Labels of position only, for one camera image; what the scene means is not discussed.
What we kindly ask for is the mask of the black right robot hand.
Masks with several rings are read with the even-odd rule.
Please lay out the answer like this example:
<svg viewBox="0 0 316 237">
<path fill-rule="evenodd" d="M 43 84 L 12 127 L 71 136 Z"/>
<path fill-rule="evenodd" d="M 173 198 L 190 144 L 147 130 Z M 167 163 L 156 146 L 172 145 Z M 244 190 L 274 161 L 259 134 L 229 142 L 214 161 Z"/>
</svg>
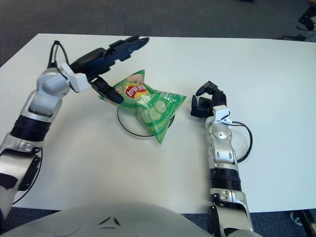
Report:
<svg viewBox="0 0 316 237">
<path fill-rule="evenodd" d="M 191 116 L 207 118 L 214 115 L 215 106 L 226 106 L 227 100 L 223 91 L 211 81 L 201 86 L 192 96 Z"/>
</svg>

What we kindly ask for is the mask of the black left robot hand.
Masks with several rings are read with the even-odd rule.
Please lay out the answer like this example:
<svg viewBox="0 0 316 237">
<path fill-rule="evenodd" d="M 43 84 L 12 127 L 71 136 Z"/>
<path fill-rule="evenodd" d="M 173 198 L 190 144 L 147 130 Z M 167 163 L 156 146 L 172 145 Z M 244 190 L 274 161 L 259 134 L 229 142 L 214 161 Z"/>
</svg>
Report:
<svg viewBox="0 0 316 237">
<path fill-rule="evenodd" d="M 108 49 L 98 48 L 80 57 L 70 68 L 74 73 L 85 74 L 88 83 L 100 96 L 120 104 L 123 97 L 100 76 L 108 72 L 117 60 L 122 62 L 129 59 L 134 51 L 145 46 L 149 40 L 149 37 L 139 36 L 118 40 L 110 44 Z"/>
</svg>

